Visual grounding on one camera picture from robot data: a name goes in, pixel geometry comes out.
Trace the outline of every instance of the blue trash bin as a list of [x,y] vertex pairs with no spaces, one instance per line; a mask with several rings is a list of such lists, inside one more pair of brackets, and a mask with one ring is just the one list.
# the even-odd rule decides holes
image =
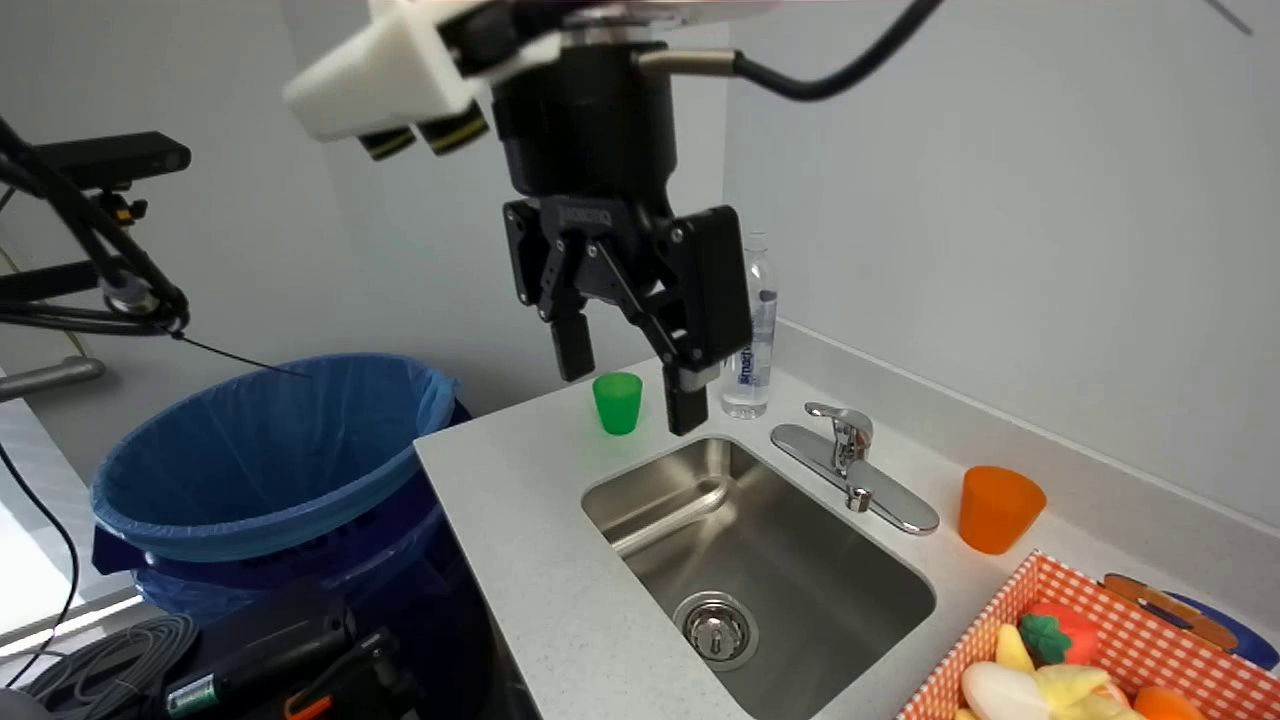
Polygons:
[[215,625],[322,584],[393,630],[438,715],[489,694],[491,630],[412,442],[462,419],[450,385],[399,355],[322,355],[207,390],[104,464],[96,570]]

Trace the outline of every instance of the stainless steel sink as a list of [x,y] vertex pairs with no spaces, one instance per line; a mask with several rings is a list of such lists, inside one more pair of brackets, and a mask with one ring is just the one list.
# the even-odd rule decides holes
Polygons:
[[817,715],[930,612],[910,570],[729,442],[624,472],[585,513],[758,720]]

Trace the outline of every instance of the white wall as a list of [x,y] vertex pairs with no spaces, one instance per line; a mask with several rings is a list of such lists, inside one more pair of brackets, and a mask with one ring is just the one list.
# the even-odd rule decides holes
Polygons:
[[[280,83],[358,24],[347,0],[7,0],[0,117],[37,141],[159,127],[193,145],[193,172],[149,185],[144,250],[187,287],[193,335],[265,361],[384,349],[423,355],[498,408],[558,385],[549,334],[512,300],[495,141],[455,162],[429,153],[368,163],[310,145]],[[723,187],[723,98],[679,99],[679,203]],[[24,263],[67,252],[38,203],[0,216]],[[597,361],[644,342],[600,314]],[[166,342],[88,342],[113,380],[37,395],[63,453],[92,472],[155,408],[241,370]],[[51,334],[0,329],[0,370],[63,355]]]
[[[742,50],[830,69],[900,4]],[[863,94],[740,87],[784,322],[1280,528],[1280,4],[950,0]]]

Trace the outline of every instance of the sink drain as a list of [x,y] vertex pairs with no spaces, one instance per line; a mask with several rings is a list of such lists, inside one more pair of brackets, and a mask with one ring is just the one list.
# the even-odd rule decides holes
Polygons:
[[740,667],[755,649],[753,612],[729,592],[691,592],[674,609],[674,630],[710,673]]

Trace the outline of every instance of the faucet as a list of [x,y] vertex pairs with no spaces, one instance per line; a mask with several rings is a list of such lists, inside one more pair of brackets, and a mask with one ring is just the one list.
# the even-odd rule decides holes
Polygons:
[[801,425],[781,425],[770,430],[770,444],[781,453],[836,486],[842,491],[842,509],[874,513],[910,535],[937,531],[938,518],[914,491],[866,464],[871,419],[863,414],[830,404],[803,404],[803,414],[830,419],[830,442]]
[[871,418],[857,408],[803,404],[806,418],[830,419],[830,467],[836,475],[851,475],[851,464],[871,449]]

